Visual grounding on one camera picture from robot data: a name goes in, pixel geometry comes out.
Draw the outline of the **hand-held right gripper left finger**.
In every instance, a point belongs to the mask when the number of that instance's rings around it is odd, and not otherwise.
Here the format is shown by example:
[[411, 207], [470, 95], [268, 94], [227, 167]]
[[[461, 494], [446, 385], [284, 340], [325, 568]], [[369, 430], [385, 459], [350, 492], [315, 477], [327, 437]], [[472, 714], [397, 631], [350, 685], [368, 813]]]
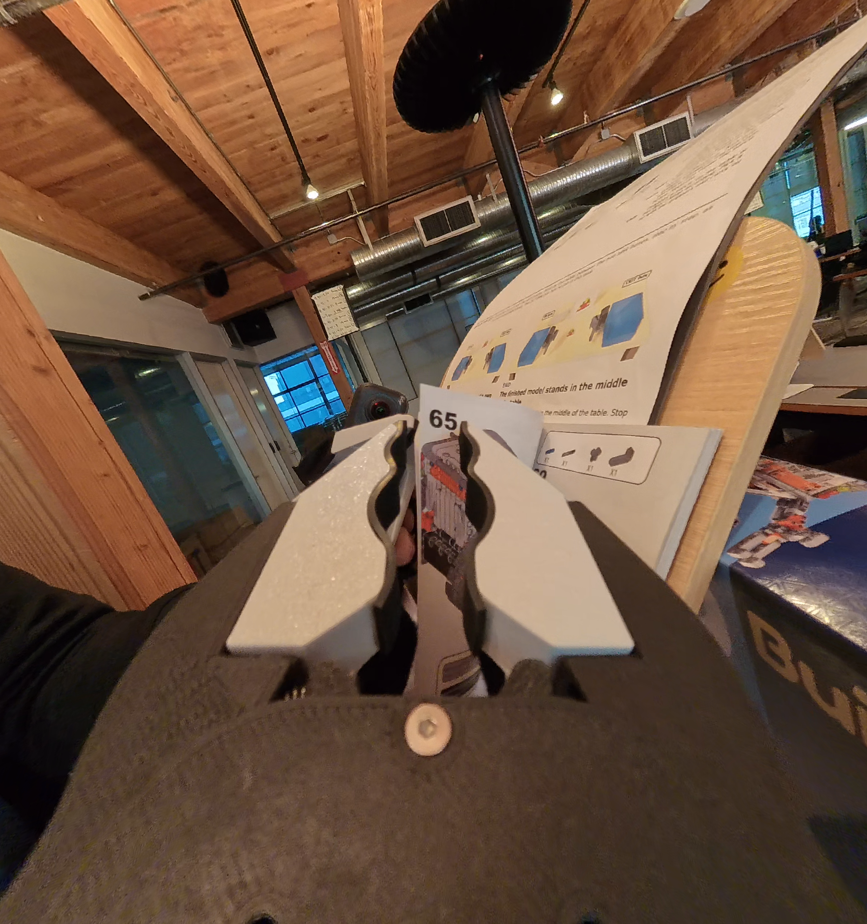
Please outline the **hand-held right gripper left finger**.
[[394, 545], [414, 491], [416, 421], [386, 419], [301, 493], [226, 641], [233, 655], [365, 663], [401, 621]]

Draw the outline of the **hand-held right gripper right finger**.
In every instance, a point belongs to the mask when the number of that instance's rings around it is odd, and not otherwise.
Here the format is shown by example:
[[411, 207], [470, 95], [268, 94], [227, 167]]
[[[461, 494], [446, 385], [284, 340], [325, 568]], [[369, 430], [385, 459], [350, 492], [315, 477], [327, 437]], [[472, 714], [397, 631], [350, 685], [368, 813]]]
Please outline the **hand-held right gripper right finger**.
[[635, 641], [575, 517], [582, 512], [489, 433], [462, 422], [463, 627], [505, 675], [523, 661], [633, 653]]

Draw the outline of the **white instruction booklet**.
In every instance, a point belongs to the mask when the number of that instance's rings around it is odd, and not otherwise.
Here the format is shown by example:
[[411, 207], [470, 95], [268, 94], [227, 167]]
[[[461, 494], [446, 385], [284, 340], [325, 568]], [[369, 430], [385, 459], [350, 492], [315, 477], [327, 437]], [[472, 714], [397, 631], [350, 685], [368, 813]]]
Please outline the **white instruction booklet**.
[[418, 638], [412, 691], [483, 695], [462, 604], [477, 530], [466, 514], [459, 430], [474, 424], [581, 502], [659, 577], [667, 578], [722, 432], [718, 429], [550, 422], [520, 404], [419, 388], [416, 449]]

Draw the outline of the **black box speaker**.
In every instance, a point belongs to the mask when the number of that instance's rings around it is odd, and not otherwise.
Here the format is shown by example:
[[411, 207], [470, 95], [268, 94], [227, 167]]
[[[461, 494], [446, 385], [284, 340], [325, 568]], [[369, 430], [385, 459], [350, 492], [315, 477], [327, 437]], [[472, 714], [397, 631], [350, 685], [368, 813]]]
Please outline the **black box speaker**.
[[234, 340], [244, 347], [256, 347], [276, 340], [276, 332], [265, 308], [252, 309], [225, 323]]

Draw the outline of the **light wooden display board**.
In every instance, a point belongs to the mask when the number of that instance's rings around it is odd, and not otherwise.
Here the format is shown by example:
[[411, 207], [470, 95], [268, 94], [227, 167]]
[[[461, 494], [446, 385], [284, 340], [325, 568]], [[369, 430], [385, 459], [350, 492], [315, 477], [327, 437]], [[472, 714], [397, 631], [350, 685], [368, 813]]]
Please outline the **light wooden display board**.
[[748, 217], [733, 245], [740, 269], [702, 306], [661, 416], [723, 432], [667, 578], [696, 613], [820, 299], [818, 260], [790, 226]]

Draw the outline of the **white task instruction sheet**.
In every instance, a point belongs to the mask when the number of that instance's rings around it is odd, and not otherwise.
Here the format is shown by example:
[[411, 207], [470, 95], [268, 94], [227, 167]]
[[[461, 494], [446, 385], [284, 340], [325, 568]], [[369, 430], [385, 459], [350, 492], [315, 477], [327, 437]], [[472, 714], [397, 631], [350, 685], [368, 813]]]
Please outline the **white task instruction sheet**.
[[593, 207], [485, 309], [444, 392], [554, 422], [648, 423], [686, 308], [780, 153], [865, 50], [867, 14]]

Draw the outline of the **dark blue robot kit box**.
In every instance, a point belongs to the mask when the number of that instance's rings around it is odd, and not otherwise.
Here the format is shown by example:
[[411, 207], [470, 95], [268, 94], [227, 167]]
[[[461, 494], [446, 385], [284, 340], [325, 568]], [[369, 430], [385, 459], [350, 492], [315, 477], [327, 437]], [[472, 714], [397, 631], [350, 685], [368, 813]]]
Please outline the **dark blue robot kit box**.
[[867, 876], [867, 481], [762, 456], [712, 591], [820, 843]]

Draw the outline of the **black pole with round disc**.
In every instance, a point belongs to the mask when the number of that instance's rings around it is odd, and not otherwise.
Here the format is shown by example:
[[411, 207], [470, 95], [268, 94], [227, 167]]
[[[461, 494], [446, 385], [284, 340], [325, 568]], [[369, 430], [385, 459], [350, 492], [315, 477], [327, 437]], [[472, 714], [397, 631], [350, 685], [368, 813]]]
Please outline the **black pole with round disc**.
[[406, 42], [393, 73], [393, 100], [424, 133], [458, 130], [482, 114], [529, 262], [543, 237], [503, 99], [529, 84], [555, 53], [570, 1], [439, 1]]

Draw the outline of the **white wall chart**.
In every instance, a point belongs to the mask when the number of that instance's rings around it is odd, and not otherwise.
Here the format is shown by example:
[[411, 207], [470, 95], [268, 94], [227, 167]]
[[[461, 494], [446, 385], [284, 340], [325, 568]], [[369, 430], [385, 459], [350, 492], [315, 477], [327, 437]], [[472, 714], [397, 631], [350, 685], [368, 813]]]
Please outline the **white wall chart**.
[[312, 300], [327, 340], [334, 341], [359, 332], [358, 323], [341, 284], [313, 293]]

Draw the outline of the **wooden support post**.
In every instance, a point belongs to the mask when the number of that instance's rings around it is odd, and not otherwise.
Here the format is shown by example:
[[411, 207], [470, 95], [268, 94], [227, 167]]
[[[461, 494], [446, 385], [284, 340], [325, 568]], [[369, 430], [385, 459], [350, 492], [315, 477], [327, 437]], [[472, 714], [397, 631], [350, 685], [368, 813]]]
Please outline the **wooden support post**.
[[196, 580], [1, 251], [0, 560], [126, 610]]

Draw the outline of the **silver duct with vent grilles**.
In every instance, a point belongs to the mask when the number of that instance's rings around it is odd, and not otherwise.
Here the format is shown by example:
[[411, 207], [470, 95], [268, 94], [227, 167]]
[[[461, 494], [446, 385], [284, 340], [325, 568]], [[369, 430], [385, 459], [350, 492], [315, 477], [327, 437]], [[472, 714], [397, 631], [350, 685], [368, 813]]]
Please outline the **silver duct with vent grilles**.
[[[533, 180], [529, 184], [531, 202], [544, 243], [550, 245], [590, 206], [679, 150], [709, 124], [702, 116], [690, 121], [682, 113], [636, 132], [616, 149]], [[404, 304], [415, 306], [424, 297], [446, 292], [457, 280], [470, 279], [474, 272], [507, 267], [525, 258], [506, 194], [461, 205], [475, 211], [479, 225], [457, 237], [425, 246], [415, 230], [397, 233], [370, 251], [354, 254], [358, 282], [344, 292], [359, 320]]]

